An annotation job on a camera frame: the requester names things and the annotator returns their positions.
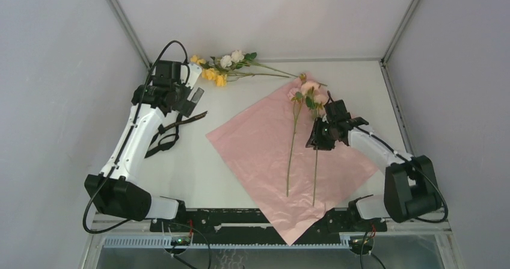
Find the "pink fake flower stem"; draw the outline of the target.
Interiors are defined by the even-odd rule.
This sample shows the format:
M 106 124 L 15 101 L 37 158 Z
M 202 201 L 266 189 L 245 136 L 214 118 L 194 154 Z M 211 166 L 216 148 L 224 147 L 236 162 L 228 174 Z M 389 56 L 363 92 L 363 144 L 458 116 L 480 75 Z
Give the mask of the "pink fake flower stem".
M 314 123 L 317 120 L 322 120 L 325 115 L 324 105 L 328 101 L 328 97 L 322 94 L 321 85 L 315 81 L 307 81 L 301 87 L 301 92 L 304 95 L 304 100 L 306 103 L 306 107 L 309 109 L 312 119 Z M 318 141 L 316 140 L 316 129 L 312 130 L 312 135 L 310 136 L 309 141 L 311 141 L 311 145 L 313 150 L 315 151 L 315 165 L 314 165 L 314 177 L 313 177 L 313 199 L 312 205 L 315 206 L 316 202 L 316 184 L 317 184 L 317 175 L 318 175 Z
M 293 130 L 292 130 L 292 139 L 289 150 L 289 159 L 287 164 L 287 173 L 286 173 L 286 196 L 289 197 L 290 194 L 290 171 L 292 167 L 292 158 L 293 158 L 293 149 L 295 145 L 295 136 L 297 130 L 297 123 L 300 117 L 301 108 L 303 106 L 303 93 L 301 89 L 298 88 L 294 91 L 290 101 L 292 103 L 292 114 L 293 114 Z

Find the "yellow fake flower stem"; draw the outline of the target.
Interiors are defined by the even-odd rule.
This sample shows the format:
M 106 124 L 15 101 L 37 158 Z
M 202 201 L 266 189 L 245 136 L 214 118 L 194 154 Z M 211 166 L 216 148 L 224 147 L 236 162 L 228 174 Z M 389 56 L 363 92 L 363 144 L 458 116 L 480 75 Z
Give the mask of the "yellow fake flower stem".
M 254 59 L 241 60 L 237 63 L 231 61 L 231 65 L 222 67 L 220 61 L 217 61 L 214 57 L 211 61 L 206 61 L 200 58 L 198 55 L 193 55 L 190 58 L 190 62 L 199 65 L 203 70 L 201 77 L 208 81 L 213 81 L 217 87 L 224 87 L 228 82 L 237 81 L 241 78 L 253 77 L 253 76 L 276 76 L 279 78 L 290 78 L 290 75 L 282 75 L 277 73 L 252 73 L 252 72 L 241 72 L 240 69 L 243 67 L 249 67 L 251 65 L 259 66 L 255 64 Z

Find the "pink wrapping paper sheet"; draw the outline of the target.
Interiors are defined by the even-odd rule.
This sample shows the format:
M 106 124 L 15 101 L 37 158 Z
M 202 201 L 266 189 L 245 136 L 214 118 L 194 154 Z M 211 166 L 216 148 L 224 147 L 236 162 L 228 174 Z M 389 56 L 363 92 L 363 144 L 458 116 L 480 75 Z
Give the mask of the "pink wrapping paper sheet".
M 286 196 L 293 130 L 290 99 L 307 81 L 315 80 L 309 76 L 293 80 L 207 134 L 221 159 L 288 245 L 377 171 L 369 158 L 342 143 L 333 150 L 319 151 L 313 206 L 315 151 L 306 148 L 313 119 L 303 103 L 293 149 L 290 194 Z

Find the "white fake flower stem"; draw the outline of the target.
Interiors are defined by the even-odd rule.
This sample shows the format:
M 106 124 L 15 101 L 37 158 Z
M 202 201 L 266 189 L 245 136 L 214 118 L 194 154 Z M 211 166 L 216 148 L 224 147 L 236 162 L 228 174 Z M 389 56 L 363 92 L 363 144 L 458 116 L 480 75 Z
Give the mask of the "white fake flower stem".
M 285 72 L 283 70 L 263 64 L 257 60 L 257 52 L 243 52 L 235 50 L 230 54 L 220 57 L 210 57 L 209 61 L 201 64 L 203 69 L 212 69 L 222 76 L 233 79 L 244 78 L 248 76 L 276 76 L 279 78 L 299 78 L 300 75 Z M 270 70 L 269 73 L 248 72 L 247 68 L 255 67 L 258 69 Z

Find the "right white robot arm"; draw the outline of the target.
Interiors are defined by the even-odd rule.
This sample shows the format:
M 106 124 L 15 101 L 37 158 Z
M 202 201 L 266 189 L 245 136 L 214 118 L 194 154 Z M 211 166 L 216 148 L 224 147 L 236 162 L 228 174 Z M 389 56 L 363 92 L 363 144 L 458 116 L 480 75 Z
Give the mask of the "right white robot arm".
M 399 152 L 377 136 L 369 122 L 352 117 L 342 100 L 328 100 L 325 116 L 313 123 L 307 148 L 333 150 L 341 142 L 361 152 L 384 175 L 382 194 L 359 197 L 349 203 L 347 215 L 354 230 L 364 230 L 374 219 L 397 223 L 418 220 L 443 223 L 449 216 L 446 200 L 438 188 L 432 161 L 425 155 Z M 443 216 L 431 220 L 424 216 L 443 209 Z

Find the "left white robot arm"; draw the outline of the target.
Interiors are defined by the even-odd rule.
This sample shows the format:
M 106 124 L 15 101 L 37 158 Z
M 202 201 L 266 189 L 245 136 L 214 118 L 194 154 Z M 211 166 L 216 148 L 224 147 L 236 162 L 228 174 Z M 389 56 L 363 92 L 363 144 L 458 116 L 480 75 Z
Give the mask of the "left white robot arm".
M 131 110 L 114 152 L 96 175 L 88 175 L 84 187 L 90 196 L 85 214 L 95 206 L 101 214 L 122 218 L 123 223 L 163 219 L 174 231 L 184 229 L 188 215 L 184 203 L 156 196 L 138 186 L 144 159 L 171 149 L 179 139 L 180 126 L 200 120 L 192 115 L 204 91 L 195 88 L 203 69 L 195 63 L 161 61 L 131 99 Z

